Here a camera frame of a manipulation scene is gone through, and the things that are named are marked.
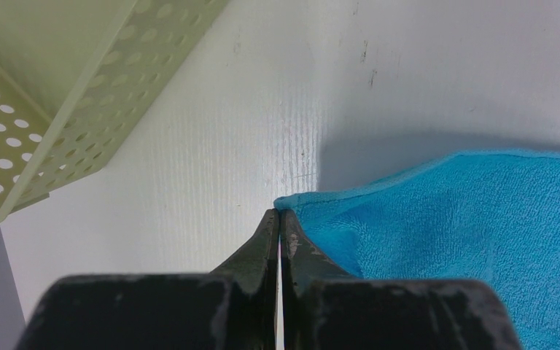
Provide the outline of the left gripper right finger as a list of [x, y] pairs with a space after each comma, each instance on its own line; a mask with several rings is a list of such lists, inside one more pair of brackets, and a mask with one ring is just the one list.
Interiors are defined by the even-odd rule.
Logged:
[[496, 293], [472, 279], [360, 279], [279, 214], [287, 349], [519, 349]]

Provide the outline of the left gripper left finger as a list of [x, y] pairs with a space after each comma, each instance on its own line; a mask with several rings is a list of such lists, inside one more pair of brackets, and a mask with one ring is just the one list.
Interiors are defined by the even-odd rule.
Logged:
[[279, 213], [208, 273], [66, 276], [18, 349], [274, 349]]

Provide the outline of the blue towel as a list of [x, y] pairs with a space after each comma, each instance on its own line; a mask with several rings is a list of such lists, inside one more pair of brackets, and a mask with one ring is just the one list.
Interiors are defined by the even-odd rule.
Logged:
[[484, 281], [526, 349], [560, 349], [560, 153], [459, 152], [273, 205], [352, 275]]

